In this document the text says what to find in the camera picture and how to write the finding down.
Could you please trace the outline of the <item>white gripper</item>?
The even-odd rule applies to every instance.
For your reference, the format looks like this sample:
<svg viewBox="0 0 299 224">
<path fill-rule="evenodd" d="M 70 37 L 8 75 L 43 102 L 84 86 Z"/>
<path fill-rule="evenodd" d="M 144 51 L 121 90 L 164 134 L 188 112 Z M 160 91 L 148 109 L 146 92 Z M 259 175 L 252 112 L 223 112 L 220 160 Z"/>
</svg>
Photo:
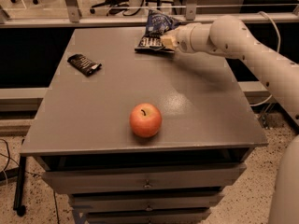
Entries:
<svg viewBox="0 0 299 224">
<path fill-rule="evenodd" d="M 210 24 L 189 23 L 167 31 L 160 39 L 166 49 L 179 48 L 185 53 L 209 53 L 215 48 L 209 38 L 210 27 Z"/>
</svg>

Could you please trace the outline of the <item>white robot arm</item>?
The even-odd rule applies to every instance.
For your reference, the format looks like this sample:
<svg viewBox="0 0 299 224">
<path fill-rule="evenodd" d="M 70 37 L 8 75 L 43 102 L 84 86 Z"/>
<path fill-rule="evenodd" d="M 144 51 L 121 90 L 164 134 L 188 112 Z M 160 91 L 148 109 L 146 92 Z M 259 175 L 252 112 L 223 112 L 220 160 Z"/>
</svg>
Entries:
<svg viewBox="0 0 299 224">
<path fill-rule="evenodd" d="M 189 23 L 161 36 L 168 49 L 240 60 L 293 120 L 299 117 L 299 65 L 258 41 L 245 23 L 225 15 Z M 299 135 L 280 161 L 268 224 L 299 224 Z"/>
</svg>

